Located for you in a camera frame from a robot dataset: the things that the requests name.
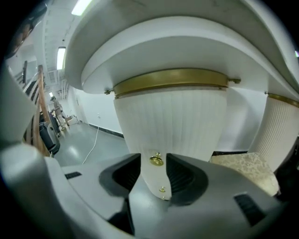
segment gold metal ring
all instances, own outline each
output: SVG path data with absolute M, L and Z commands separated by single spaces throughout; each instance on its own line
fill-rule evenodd
M 227 87 L 229 78 L 216 71 L 204 69 L 160 70 L 129 78 L 114 87 L 115 96 L 171 86 Z
M 299 108 L 299 102 L 297 102 L 295 100 L 289 99 L 289 98 L 281 96 L 281 95 L 275 95 L 275 94 L 271 94 L 271 93 L 267 93 L 267 94 L 268 94 L 269 98 L 277 99 L 277 100 L 283 101 L 285 103 L 288 103 L 294 107 Z

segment white pleated fabric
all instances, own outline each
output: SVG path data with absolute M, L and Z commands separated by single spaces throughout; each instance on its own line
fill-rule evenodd
M 287 157 L 299 133 L 299 108 L 267 98 L 261 126 L 248 153 L 260 153 L 274 172 Z
M 226 99 L 226 90 L 218 88 L 177 87 L 114 101 L 129 151 L 141 153 L 141 174 L 155 196 L 171 197 L 167 153 L 209 161 L 224 126 Z M 163 166 L 150 163 L 156 152 Z M 162 186 L 165 193 L 159 191 Z

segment person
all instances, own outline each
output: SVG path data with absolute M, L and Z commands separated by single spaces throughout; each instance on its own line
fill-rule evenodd
M 62 106 L 59 103 L 59 101 L 56 100 L 55 96 L 52 96 L 51 101 L 54 102 L 55 115 L 56 115 L 61 127 L 64 128 L 64 118 L 66 119 L 66 115 L 62 110 Z

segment ceiling light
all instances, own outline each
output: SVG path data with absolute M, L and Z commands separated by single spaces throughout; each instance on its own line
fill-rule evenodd
M 71 14 L 81 16 L 92 0 L 78 0 Z
M 61 70 L 64 64 L 65 47 L 58 47 L 57 52 L 57 70 Z

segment wooden railing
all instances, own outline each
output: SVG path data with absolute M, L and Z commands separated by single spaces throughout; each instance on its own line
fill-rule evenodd
M 43 85 L 43 66 L 39 65 L 38 72 L 28 81 L 28 83 L 22 85 L 23 92 L 27 94 L 29 99 L 31 99 L 37 106 L 36 113 L 32 117 L 24 134 L 24 140 L 27 144 L 36 147 L 44 156 L 50 156 L 50 153 L 39 134 L 40 112 L 43 113 L 45 122 L 50 122 L 44 100 Z

